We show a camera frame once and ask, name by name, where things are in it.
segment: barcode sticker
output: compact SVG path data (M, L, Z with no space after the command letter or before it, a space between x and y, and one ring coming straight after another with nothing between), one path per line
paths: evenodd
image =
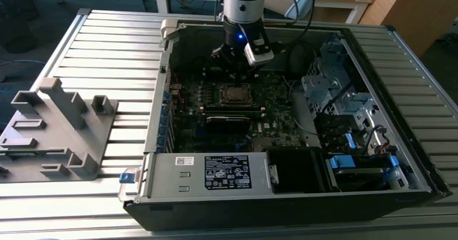
M194 157L176 157L175 165L194 165Z

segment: aluminum profile table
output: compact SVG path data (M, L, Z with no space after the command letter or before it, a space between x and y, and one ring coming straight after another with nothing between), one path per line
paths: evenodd
M83 98L103 94L120 101L101 171L97 179L89 182L0 184L1 240L191 236L199 239L266 239L267 236L284 239L286 235L304 234L312 235L310 239L331 239L336 234L351 239L401 239L415 235L451 237L458 233L458 194L426 207L403 209L369 222L147 232L123 210L116 196L117 177L125 168L142 164L162 53L160 24L166 18L212 19L207 16L168 14L164 17L152 13L80 10L32 90L43 77L60 77L64 89L77 91ZM347 27L352 31L417 137L455 191L458 109L398 34L382 26L315 25ZM128 185L127 193L135 192L136 185Z

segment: cable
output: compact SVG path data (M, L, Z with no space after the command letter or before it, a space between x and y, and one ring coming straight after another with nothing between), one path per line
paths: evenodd
M298 82L299 82L299 80L294 81L292 84L291 84L291 86L290 86L290 92L288 92L288 94L287 94L287 100L288 100L288 101L291 101L291 91L292 91L292 87L294 87L295 83L298 83Z
M316 133L312 133L312 132L310 132L308 130L306 130L300 125L299 125L299 122L294 119L294 123L296 124L296 126L298 126L298 128L302 130L302 131L304 131L306 133L308 133L308 134L312 134L314 136L320 136L319 134L316 134Z
M183 103L183 98L182 98L182 94L180 94L180 82L179 82L179 80L178 80L178 76L176 76L175 71L171 71L171 72L172 72L172 74L174 74L175 81L176 81L176 85L178 85L178 87L176 87L178 98L180 99L180 103Z
M282 78L283 78L283 81L284 81L286 85L287 85L288 87L291 87L291 85L290 85L290 84L287 83L287 81L286 81L284 76L282 76Z
M15 92L8 92L8 91L3 91L3 90L0 90L0 93L4 93L4 94L17 94Z
M215 0L215 9L214 9L214 19L216 21L216 7L218 7L218 1L219 0Z
M19 59L19 60L16 60L16 61L4 62L4 63L0 64L0 66L7 65L7 64L9 64L9 63L15 63L15 62L35 62L35 63L40 63L40 64L45 65L44 62L36 61L36 60L33 60L33 59Z
M383 128L383 126L382 126L382 125L375 125L375 126L373 127L371 131L370 131L370 134L369 134L369 136L367 136L367 138L366 138L364 147L363 147L362 152L360 152L362 155L364 155L366 152L367 152L367 149L369 149L369 147L370 147L370 143L371 143L371 138L373 138L374 132L375 132L375 130L379 129L379 128Z
M203 7L206 6L207 2L208 2L208 1L203 1L203 4L202 4L202 6L200 6L200 10L202 10Z
M385 139L385 144L382 145L381 149L377 151L375 154L381 154L382 153L382 150L385 150L385 148L390 145L390 139L386 137L385 133L382 133L382 137Z
M312 8L311 8L311 11L310 11L310 18L308 18L308 22L307 22L307 26L306 28L303 29L303 32L300 33L300 35L295 38L295 40L292 40L288 45L295 45L296 42L300 41L300 38L304 36L304 34L307 33L308 31L308 28L310 28L310 25L312 23L312 18L314 18L314 10L315 10L315 0L312 0Z
M288 25L294 25L298 20L299 20L299 5L298 5L298 1L296 0L292 0L294 1L294 7L295 7L295 19L292 22L288 22L287 24Z
M351 87L351 82L342 88L340 92L335 95L335 97L328 101L327 105L322 109L322 113L326 112L326 109L331 107L331 105L335 103L335 101L342 97L344 92L350 89Z

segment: blue tab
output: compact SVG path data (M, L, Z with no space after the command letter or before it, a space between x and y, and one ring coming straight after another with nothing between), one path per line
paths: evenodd
M344 136L346 136L346 138L347 138L347 140L348 140L350 148L351 148L351 149L356 148L355 142L352 141L351 134L347 133L347 134L344 134Z
M336 159L335 157L330 158L330 162L331 162L331 168L336 169L338 168L338 164L336 164Z
M133 184L135 183L135 174L133 173L121 173L120 174L120 183L121 184Z
M351 155L336 155L331 159L331 167L332 169L340 168L355 168L355 162L352 160Z
M398 158L395 156L390 156L390 161L394 167L399 166L399 161Z

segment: sticker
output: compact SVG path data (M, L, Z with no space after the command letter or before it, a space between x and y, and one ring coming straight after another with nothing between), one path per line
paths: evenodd
M194 157L176 157L175 165L194 165Z
M208 190L251 188L248 156L206 156L204 170Z

